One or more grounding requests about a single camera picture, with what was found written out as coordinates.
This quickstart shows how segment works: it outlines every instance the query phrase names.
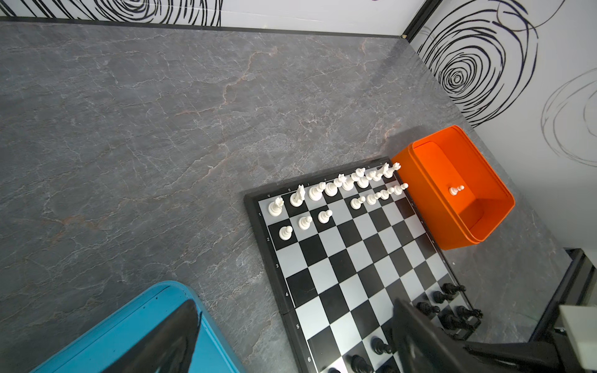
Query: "white pawn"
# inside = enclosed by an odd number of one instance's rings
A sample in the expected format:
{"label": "white pawn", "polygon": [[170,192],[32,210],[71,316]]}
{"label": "white pawn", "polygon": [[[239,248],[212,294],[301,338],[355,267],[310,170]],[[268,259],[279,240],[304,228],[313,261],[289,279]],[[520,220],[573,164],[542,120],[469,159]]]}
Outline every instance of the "white pawn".
{"label": "white pawn", "polygon": [[280,228],[280,238],[284,241],[289,240],[293,235],[293,228],[291,226],[285,226]]}
{"label": "white pawn", "polygon": [[322,181],[321,183],[309,189],[309,198],[311,198],[313,201],[319,201],[323,195],[321,192],[323,192],[324,189],[325,183]]}
{"label": "white pawn", "polygon": [[377,200],[381,197],[381,194],[379,192],[375,193],[374,195],[368,195],[367,196],[367,203],[370,205],[375,205],[375,203],[377,202]]}
{"label": "white pawn", "polygon": [[399,170],[399,169],[400,169],[400,167],[401,167],[401,166],[400,166],[400,163],[396,162],[396,163],[394,163],[394,164],[392,165],[392,167],[388,168],[388,169],[386,170],[386,172],[384,172],[384,173],[383,173],[383,175],[384,175],[386,178],[391,178],[392,176],[394,176],[394,171],[397,171],[397,170]]}
{"label": "white pawn", "polygon": [[319,219],[319,222],[322,224],[327,223],[328,221],[330,221],[330,216],[332,216],[332,210],[328,210],[328,211],[321,211],[318,215],[317,215],[317,219]]}
{"label": "white pawn", "polygon": [[450,188],[450,194],[453,195],[453,196],[455,196],[461,190],[464,190],[464,185],[461,185],[458,188],[452,187],[452,188]]}
{"label": "white pawn", "polygon": [[294,207],[299,207],[303,204],[303,201],[304,187],[302,185],[299,185],[297,191],[290,196],[290,204]]}
{"label": "white pawn", "polygon": [[284,206],[284,200],[282,197],[278,197],[275,201],[269,204],[267,211],[271,216],[278,216],[282,213],[282,206]]}
{"label": "white pawn", "polygon": [[369,186],[369,179],[367,179],[366,177],[363,176],[356,183],[359,187],[366,188]]}
{"label": "white pawn", "polygon": [[298,227],[301,228],[302,230],[309,229],[312,221],[313,221],[313,218],[311,216],[303,216],[302,218],[300,218],[298,220]]}
{"label": "white pawn", "polygon": [[388,199],[388,198],[390,198],[390,193],[387,190],[385,190],[385,189],[380,190],[379,194],[381,194],[381,199]]}
{"label": "white pawn", "polygon": [[350,206],[352,206],[353,209],[358,210],[361,208],[363,202],[365,202],[365,197],[363,196],[360,196],[359,198],[353,198],[350,202]]}
{"label": "white pawn", "polygon": [[330,197],[335,196],[338,193],[338,187],[336,186],[336,184],[334,183],[328,183],[325,186],[325,194],[327,194]]}

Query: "black chess piece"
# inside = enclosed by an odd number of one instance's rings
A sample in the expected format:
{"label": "black chess piece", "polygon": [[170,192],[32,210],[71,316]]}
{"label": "black chess piece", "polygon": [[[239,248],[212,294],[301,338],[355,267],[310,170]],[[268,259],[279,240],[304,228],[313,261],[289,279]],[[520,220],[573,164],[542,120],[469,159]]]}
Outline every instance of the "black chess piece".
{"label": "black chess piece", "polygon": [[481,310],[478,310],[478,309],[469,310],[465,306],[456,307],[456,314],[459,317],[462,317],[463,319],[468,319],[471,316],[476,317],[478,319],[483,318],[483,312]]}
{"label": "black chess piece", "polygon": [[350,367],[354,373],[374,373],[373,367],[363,357],[354,355],[350,361]]}
{"label": "black chess piece", "polygon": [[423,312],[425,316],[429,316],[431,313],[439,313],[439,311],[441,311],[438,306],[432,306],[427,302],[417,303],[417,309]]}
{"label": "black chess piece", "polygon": [[452,296],[448,294],[444,294],[441,291],[434,291],[433,292],[433,301],[435,303],[442,304],[445,300],[452,300]]}
{"label": "black chess piece", "polygon": [[474,331],[475,327],[471,324],[467,323],[465,320],[460,319],[459,317],[454,316],[452,313],[447,313],[443,315],[440,319],[442,325],[447,330],[456,330],[456,329],[464,329]]}
{"label": "black chess piece", "polygon": [[381,355],[383,353],[394,353],[394,349],[392,348],[392,346],[390,346],[389,344],[385,344],[381,340],[381,338],[377,337],[371,340],[371,348],[378,355]]}
{"label": "black chess piece", "polygon": [[458,293],[459,291],[466,291],[466,287],[464,285],[456,286],[451,282],[446,282],[442,285],[442,290],[446,294],[456,295],[456,293]]}

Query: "orange bin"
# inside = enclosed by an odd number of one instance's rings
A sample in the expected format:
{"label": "orange bin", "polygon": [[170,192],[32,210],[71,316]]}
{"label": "orange bin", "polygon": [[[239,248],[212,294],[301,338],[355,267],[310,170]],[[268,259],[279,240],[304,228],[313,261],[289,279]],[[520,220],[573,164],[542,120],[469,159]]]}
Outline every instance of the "orange bin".
{"label": "orange bin", "polygon": [[[483,242],[514,208],[514,197],[458,126],[398,153],[402,181],[443,250]],[[455,196],[451,187],[464,186]]]}

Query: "chessboard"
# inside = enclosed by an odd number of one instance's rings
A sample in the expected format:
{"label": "chessboard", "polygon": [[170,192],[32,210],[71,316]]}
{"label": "chessboard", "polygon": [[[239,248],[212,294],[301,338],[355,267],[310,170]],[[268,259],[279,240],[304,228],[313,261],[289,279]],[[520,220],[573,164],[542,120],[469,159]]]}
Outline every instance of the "chessboard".
{"label": "chessboard", "polygon": [[[457,306],[472,309],[465,294],[441,304],[432,293],[451,282],[459,285],[442,251],[437,247],[416,206],[408,195],[391,194],[374,205],[351,207],[351,200],[398,186],[399,171],[393,177],[371,180],[366,188],[354,184],[352,190],[338,188],[335,196],[323,193],[313,201],[306,193],[303,203],[294,207],[291,195],[303,185],[305,191],[320,182],[330,182],[338,174],[351,175],[355,168],[366,172],[379,169],[388,158],[346,165],[296,181],[265,186],[245,196],[245,205],[254,229],[264,265],[302,372],[328,372],[335,368],[352,372],[350,357],[357,354],[380,372],[382,366],[401,370],[397,354],[376,354],[374,337],[390,339],[393,301],[413,305],[426,301],[438,306],[430,321],[443,328],[440,317]],[[284,200],[278,216],[268,212],[277,197]],[[318,220],[321,211],[332,210],[329,222]],[[308,229],[299,219],[312,217]],[[291,226],[291,237],[282,240],[279,231]],[[474,317],[475,326],[480,323]],[[470,331],[449,331],[465,340]]]}

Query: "black square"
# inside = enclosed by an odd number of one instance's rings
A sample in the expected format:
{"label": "black square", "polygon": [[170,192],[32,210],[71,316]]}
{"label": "black square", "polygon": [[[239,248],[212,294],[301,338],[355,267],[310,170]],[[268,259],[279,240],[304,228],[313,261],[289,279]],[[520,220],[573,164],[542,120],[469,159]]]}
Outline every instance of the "black square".
{"label": "black square", "polygon": [[383,289],[383,283],[373,264],[359,271],[359,278],[368,298],[371,298],[379,290]]}
{"label": "black square", "polygon": [[292,232],[290,238],[287,239],[286,241],[284,241],[283,239],[280,238],[280,228],[285,227],[285,226],[291,226],[291,225],[292,224],[290,224],[290,219],[286,219],[286,220],[279,221],[277,223],[273,223],[272,225],[267,227],[269,229],[269,234],[271,235],[272,240],[273,240],[273,247],[276,250],[283,249],[286,246],[290,246],[293,243],[297,242],[297,236],[294,234],[294,232]]}
{"label": "black square", "polygon": [[324,306],[325,314],[328,316],[328,321],[333,323],[340,319],[346,313],[350,312],[340,285],[335,284],[319,295],[321,304]]}
{"label": "black square", "polygon": [[431,240],[427,234],[421,235],[414,239],[417,242],[418,248],[421,249],[421,253],[425,257],[425,260],[429,259],[433,254],[436,253]]}
{"label": "black square", "polygon": [[423,285],[423,289],[427,290],[435,283],[435,277],[426,261],[419,264],[414,271],[417,273],[418,280],[421,282],[421,285]]}
{"label": "black square", "polygon": [[340,236],[342,236],[342,240],[346,247],[350,247],[363,240],[359,230],[356,228],[354,220],[349,220],[346,223],[340,224],[338,226],[338,232],[340,232]]}
{"label": "black square", "polygon": [[346,206],[348,206],[348,211],[350,211],[350,214],[352,215],[352,218],[356,218],[357,216],[366,214],[367,209],[362,205],[361,205],[360,209],[355,210],[352,208],[352,205],[350,204],[350,202],[352,201],[353,198],[359,198],[359,195],[350,196],[350,197],[344,199],[344,201],[346,202]]}
{"label": "black square", "polygon": [[319,215],[319,213],[321,211],[328,211],[330,208],[327,206],[322,206],[319,208],[316,208],[314,210],[311,210],[311,217],[313,218],[313,224],[315,224],[315,228],[317,229],[317,232],[321,233],[326,229],[332,228],[334,227],[336,224],[334,223],[334,216],[330,216],[330,220],[327,223],[322,223],[319,221],[319,218],[317,217]]}
{"label": "black square", "polygon": [[383,245],[383,242],[377,233],[369,238],[365,238],[363,241],[365,242],[365,246],[367,247],[367,251],[371,256],[373,263],[387,255],[386,247]]}
{"label": "black square", "polygon": [[403,248],[392,251],[390,253],[390,259],[392,259],[392,263],[394,263],[394,267],[396,267],[396,271],[400,277],[406,275],[411,269],[413,269]]}
{"label": "black square", "polygon": [[390,227],[390,222],[388,221],[386,217],[386,212],[383,210],[383,208],[378,208],[371,211],[369,213],[369,216],[371,217],[371,221],[373,222],[373,225],[375,226],[378,232],[381,232],[385,228]]}
{"label": "black square", "polygon": [[402,284],[402,280],[398,279],[392,282],[386,288],[387,294],[390,296],[390,300],[392,304],[396,302],[396,300],[404,300],[410,302],[410,298],[408,297],[408,293]]}
{"label": "black square", "polygon": [[400,214],[402,215],[403,218],[406,219],[406,218],[414,215],[414,210],[413,210],[412,206],[410,205],[408,199],[400,198],[399,200],[396,201],[396,206],[398,206],[398,209],[400,210]]}
{"label": "black square", "polygon": [[377,322],[373,308],[371,308],[371,304],[368,300],[364,301],[360,306],[353,309],[351,313],[361,338],[365,338],[367,335],[370,335],[379,327],[379,323]]}
{"label": "black square", "polygon": [[339,253],[330,256],[330,263],[334,269],[338,282],[342,282],[356,273],[355,266],[352,264],[352,260],[350,259],[347,250],[342,250]]}
{"label": "black square", "polygon": [[308,266],[312,266],[328,256],[328,254],[325,253],[324,244],[321,243],[319,235],[306,238],[298,244],[303,251],[303,256]]}
{"label": "black square", "polygon": [[323,371],[341,356],[329,326],[309,339],[309,347],[318,372]]}
{"label": "black square", "polygon": [[286,281],[288,282],[290,295],[292,295],[294,300],[294,308],[298,308],[317,297],[317,289],[315,289],[315,284],[313,284],[313,279],[308,268],[295,273],[287,278]]}
{"label": "black square", "polygon": [[303,201],[299,207],[292,206],[290,203],[290,196],[292,195],[293,193],[287,193],[282,196],[282,199],[284,200],[284,207],[286,207],[286,211],[288,211],[288,217],[293,217],[295,215],[302,214],[303,212],[307,212],[309,207],[307,207],[307,203],[305,203],[305,201]]}
{"label": "black square", "polygon": [[402,220],[399,223],[392,225],[394,232],[396,233],[396,237],[398,237],[398,241],[402,246],[410,243],[413,240],[413,234],[410,233],[407,224]]}

